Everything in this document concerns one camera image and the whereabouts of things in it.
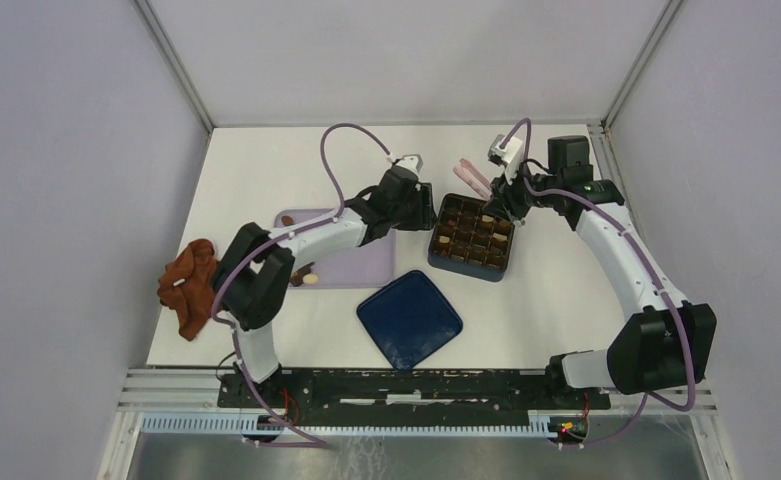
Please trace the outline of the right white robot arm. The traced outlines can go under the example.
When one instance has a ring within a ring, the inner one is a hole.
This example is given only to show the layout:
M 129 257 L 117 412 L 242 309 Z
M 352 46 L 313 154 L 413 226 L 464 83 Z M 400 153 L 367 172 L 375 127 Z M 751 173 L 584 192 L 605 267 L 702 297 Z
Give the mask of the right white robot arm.
M 647 252 L 618 187 L 595 178 L 587 138 L 555 137 L 547 146 L 545 171 L 532 173 L 527 144 L 498 135 L 488 159 L 502 173 L 491 182 L 485 208 L 516 223 L 533 208 L 565 219 L 603 269 L 625 324 L 606 349 L 553 357 L 543 382 L 546 400 L 568 408 L 584 389 L 604 388 L 690 409 L 710 356 L 714 311 L 688 300 Z

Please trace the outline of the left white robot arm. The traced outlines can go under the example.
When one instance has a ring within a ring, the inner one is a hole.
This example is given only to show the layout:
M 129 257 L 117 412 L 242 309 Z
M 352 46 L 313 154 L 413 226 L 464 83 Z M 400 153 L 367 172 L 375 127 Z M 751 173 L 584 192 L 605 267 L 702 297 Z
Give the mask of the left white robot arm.
M 432 186 L 400 166 L 378 184 L 347 199 L 338 210 L 289 227 L 243 225 L 219 261 L 210 282 L 212 320 L 229 327 L 241 392 L 256 407 L 280 394 L 273 375 L 280 367 L 271 323 L 281 310 L 292 275 L 339 251 L 360 248 L 392 230 L 429 231 L 437 215 Z

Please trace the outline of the pink tongs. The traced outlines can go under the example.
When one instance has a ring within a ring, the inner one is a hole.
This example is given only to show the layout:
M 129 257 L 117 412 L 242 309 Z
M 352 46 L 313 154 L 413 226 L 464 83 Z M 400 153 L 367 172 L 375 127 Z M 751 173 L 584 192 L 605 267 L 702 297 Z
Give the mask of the pink tongs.
M 480 198 L 488 200 L 492 196 L 491 182 L 475 167 L 475 165 L 461 158 L 453 167 L 453 173 L 466 185 L 468 185 Z

